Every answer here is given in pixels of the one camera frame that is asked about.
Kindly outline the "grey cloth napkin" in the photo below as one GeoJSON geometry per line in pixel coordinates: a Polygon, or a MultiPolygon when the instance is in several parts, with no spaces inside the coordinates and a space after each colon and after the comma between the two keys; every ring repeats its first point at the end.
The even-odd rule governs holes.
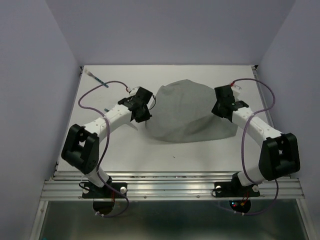
{"type": "Polygon", "coordinates": [[[237,125],[212,113],[215,90],[189,79],[159,88],[151,118],[145,122],[149,137],[167,143],[193,143],[232,138],[237,125]]]}

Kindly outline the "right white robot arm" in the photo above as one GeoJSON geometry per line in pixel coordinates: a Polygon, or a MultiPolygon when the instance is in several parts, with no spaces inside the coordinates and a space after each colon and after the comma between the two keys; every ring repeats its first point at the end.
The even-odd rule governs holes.
{"type": "Polygon", "coordinates": [[[216,103],[212,113],[227,119],[243,130],[241,138],[242,171],[234,174],[231,192],[242,195],[250,185],[272,181],[301,169],[298,140],[292,133],[282,133],[271,127],[242,100],[236,100],[236,88],[224,85],[214,89],[216,103]],[[260,147],[260,156],[254,167],[245,166],[245,137],[248,134],[260,147]]]}

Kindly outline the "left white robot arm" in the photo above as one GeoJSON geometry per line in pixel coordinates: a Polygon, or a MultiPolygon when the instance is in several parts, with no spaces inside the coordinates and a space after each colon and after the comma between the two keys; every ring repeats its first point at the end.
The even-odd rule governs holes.
{"type": "Polygon", "coordinates": [[[111,193],[111,177],[100,167],[101,158],[106,154],[104,150],[100,155],[100,143],[106,140],[108,146],[111,133],[131,121],[141,123],[149,120],[152,115],[148,103],[153,96],[149,90],[136,87],[107,113],[99,111],[101,117],[84,125],[74,124],[69,128],[61,158],[85,175],[100,197],[111,193]]]}

